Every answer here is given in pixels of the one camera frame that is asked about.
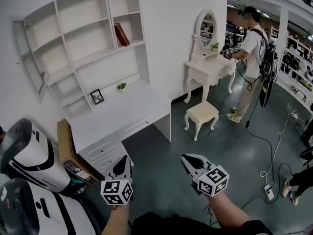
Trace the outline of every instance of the backpack strap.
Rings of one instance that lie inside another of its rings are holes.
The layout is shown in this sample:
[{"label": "backpack strap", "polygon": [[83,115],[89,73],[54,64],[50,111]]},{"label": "backpack strap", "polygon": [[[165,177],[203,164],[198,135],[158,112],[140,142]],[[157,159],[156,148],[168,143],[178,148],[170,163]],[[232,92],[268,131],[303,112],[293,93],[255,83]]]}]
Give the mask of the backpack strap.
[{"label": "backpack strap", "polygon": [[262,33],[260,30],[258,30],[258,29],[251,29],[250,31],[254,31],[254,32],[258,33],[258,34],[262,37],[262,39],[264,40],[264,42],[265,42],[267,45],[269,45],[269,44],[268,44],[268,41],[266,40],[265,36],[263,35],[263,33]]}]

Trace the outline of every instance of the oval mirror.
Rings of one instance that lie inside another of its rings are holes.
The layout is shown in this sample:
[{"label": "oval mirror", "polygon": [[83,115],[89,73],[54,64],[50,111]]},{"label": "oval mirror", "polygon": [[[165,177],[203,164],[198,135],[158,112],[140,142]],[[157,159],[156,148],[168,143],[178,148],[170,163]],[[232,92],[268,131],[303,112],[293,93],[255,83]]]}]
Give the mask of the oval mirror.
[{"label": "oval mirror", "polygon": [[212,10],[202,11],[198,18],[196,34],[199,36],[199,46],[203,50],[211,50],[211,45],[216,44],[216,28],[217,23]]}]

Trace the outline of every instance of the cardboard box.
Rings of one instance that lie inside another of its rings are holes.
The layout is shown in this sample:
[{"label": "cardboard box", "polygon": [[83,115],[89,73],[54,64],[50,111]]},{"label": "cardboard box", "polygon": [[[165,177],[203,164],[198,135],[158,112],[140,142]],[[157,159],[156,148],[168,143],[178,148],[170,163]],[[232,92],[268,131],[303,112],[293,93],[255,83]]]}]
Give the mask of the cardboard box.
[{"label": "cardboard box", "polygon": [[69,123],[64,119],[58,122],[57,127],[61,164],[88,185],[97,183],[99,180],[94,176],[94,168],[75,152]]}]

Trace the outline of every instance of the white cable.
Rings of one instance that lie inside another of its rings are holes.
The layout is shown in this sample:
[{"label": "white cable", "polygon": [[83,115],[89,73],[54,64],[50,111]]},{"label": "white cable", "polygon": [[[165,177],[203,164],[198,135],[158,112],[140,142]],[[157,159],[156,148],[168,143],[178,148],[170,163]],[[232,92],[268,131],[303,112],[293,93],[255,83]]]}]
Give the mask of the white cable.
[{"label": "white cable", "polygon": [[273,157],[272,162],[271,162],[271,164],[270,164],[269,171],[268,171],[268,172],[266,172],[266,171],[264,171],[264,170],[260,171],[260,177],[262,177],[262,178],[264,178],[264,177],[265,177],[265,186],[267,185],[267,182],[268,182],[268,174],[269,174],[269,173],[270,173],[270,171],[272,170],[273,163],[274,163],[275,156],[276,156],[276,152],[277,152],[277,150],[278,150],[278,146],[279,146],[279,144],[280,144],[280,140],[281,140],[281,139],[280,139],[280,135],[282,135],[282,134],[284,133],[285,128],[286,128],[286,124],[287,124],[287,122],[288,122],[289,118],[290,118],[290,120],[291,120],[292,122],[294,122],[294,123],[296,122],[296,120],[297,120],[297,119],[299,119],[299,120],[303,121],[303,120],[302,120],[301,118],[299,118],[299,117],[297,117],[297,118],[293,121],[293,120],[292,120],[292,118],[290,117],[291,113],[294,113],[294,114],[296,114],[297,116],[299,116],[299,112],[298,112],[298,110],[297,110],[297,109],[293,109],[293,111],[292,111],[292,112],[289,112],[289,113],[288,113],[288,115],[287,115],[287,121],[285,122],[285,126],[284,126],[283,131],[282,131],[282,132],[277,131],[277,134],[278,134],[278,136],[279,136],[279,141],[278,141],[278,144],[277,144],[276,150],[275,150],[275,152],[274,152],[274,157]]}]

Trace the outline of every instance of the open cabinet door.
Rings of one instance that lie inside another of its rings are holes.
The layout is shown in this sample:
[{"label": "open cabinet door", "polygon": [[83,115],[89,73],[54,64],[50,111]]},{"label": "open cabinet door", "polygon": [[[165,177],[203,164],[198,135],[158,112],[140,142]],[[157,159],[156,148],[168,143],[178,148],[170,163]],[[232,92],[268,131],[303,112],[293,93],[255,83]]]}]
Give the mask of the open cabinet door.
[{"label": "open cabinet door", "polygon": [[29,47],[24,21],[13,20],[12,28],[17,53],[20,55],[20,64],[26,73],[36,98],[41,103],[47,88],[45,73],[39,71],[37,67],[33,53]]}]

